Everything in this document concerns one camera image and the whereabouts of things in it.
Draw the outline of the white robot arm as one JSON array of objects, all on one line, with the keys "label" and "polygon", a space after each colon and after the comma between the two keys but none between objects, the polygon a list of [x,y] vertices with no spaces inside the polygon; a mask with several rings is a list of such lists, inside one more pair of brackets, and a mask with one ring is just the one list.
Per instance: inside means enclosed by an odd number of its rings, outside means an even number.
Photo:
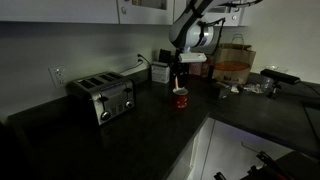
[{"label": "white robot arm", "polygon": [[190,49],[207,46],[213,40],[213,23],[207,22],[204,18],[210,9],[217,6],[244,8],[256,5],[261,1],[236,3],[236,0],[191,0],[169,30],[169,40],[176,48],[171,66],[173,75],[178,76],[181,73],[179,69],[181,64],[202,63],[207,60],[204,53],[194,53]]}]

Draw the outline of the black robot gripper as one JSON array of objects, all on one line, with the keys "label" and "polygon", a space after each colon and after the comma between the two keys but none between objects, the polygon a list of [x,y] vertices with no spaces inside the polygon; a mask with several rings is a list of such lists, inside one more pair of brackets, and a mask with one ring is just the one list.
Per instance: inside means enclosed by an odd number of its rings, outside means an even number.
[{"label": "black robot gripper", "polygon": [[181,53],[182,51],[180,49],[176,49],[174,55],[171,57],[171,77],[186,78],[188,76],[189,65],[180,62],[179,55]]}]

